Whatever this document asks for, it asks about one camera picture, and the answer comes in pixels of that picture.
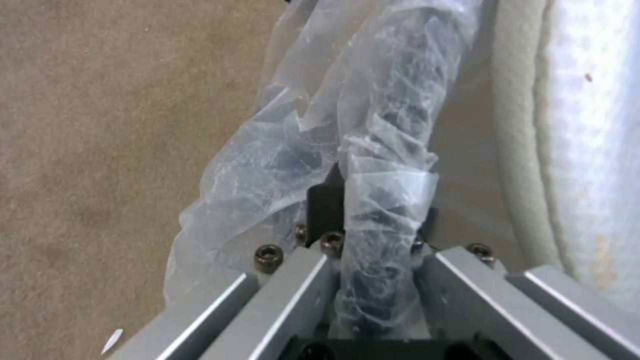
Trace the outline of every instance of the white padded surface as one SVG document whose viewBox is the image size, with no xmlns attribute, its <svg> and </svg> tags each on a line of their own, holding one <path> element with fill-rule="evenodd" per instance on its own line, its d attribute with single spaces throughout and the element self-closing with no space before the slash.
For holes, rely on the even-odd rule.
<svg viewBox="0 0 640 360">
<path fill-rule="evenodd" d="M 516 237 L 640 313 L 640 2 L 499 4 L 493 75 Z"/>
</svg>

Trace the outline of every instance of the beige carpet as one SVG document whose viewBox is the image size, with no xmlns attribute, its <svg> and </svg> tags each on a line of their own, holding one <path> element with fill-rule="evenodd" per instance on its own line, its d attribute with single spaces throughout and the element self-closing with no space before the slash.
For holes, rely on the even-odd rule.
<svg viewBox="0 0 640 360">
<path fill-rule="evenodd" d="M 284 6 L 0 3 L 0 359 L 96 359 L 162 309 L 178 214 Z"/>
</svg>

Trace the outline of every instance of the clear plastic bag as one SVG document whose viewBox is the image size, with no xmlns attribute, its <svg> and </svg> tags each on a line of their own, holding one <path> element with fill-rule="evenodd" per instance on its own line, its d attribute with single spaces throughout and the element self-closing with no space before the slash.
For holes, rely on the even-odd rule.
<svg viewBox="0 0 640 360">
<path fill-rule="evenodd" d="M 346 245 L 337 323 L 351 335 L 406 328 L 418 301 L 410 247 L 438 180 L 427 145 L 480 5 L 293 1 L 273 32 L 259 110 L 211 161 L 200 199 L 180 216 L 167 302 L 214 263 L 251 270 L 260 243 L 291 250 L 307 188 L 339 160 Z"/>
</svg>

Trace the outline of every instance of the small white debris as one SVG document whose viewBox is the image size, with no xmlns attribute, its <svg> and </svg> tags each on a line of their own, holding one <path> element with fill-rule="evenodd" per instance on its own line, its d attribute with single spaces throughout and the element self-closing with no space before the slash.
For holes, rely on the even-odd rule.
<svg viewBox="0 0 640 360">
<path fill-rule="evenodd" d="M 120 339 L 121 336 L 122 336 L 122 329 L 117 329 L 116 331 L 114 331 L 113 334 L 107 340 L 107 343 L 104 344 L 104 347 L 102 348 L 102 352 L 100 354 L 102 355 L 105 352 L 109 351 L 109 349 L 111 349 L 111 347 L 113 347 L 113 345 L 115 345 L 118 342 L 118 339 Z"/>
</svg>

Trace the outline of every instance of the metal frame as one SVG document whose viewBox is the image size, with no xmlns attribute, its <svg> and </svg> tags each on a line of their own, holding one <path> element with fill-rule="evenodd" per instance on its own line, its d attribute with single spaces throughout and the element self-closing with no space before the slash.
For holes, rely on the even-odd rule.
<svg viewBox="0 0 640 360">
<path fill-rule="evenodd" d="M 427 257 L 417 285 L 436 335 L 482 335 L 515 359 L 606 359 L 461 247 Z"/>
<path fill-rule="evenodd" d="M 195 359 L 202 354 L 258 290 L 253 275 L 217 266 L 211 273 L 110 359 Z"/>
<path fill-rule="evenodd" d="M 555 268 L 544 265 L 507 280 L 612 359 L 640 358 L 640 323 Z"/>
<path fill-rule="evenodd" d="M 336 292 L 322 253 L 298 247 L 201 359 L 276 359 L 293 336 L 311 336 Z"/>
</svg>

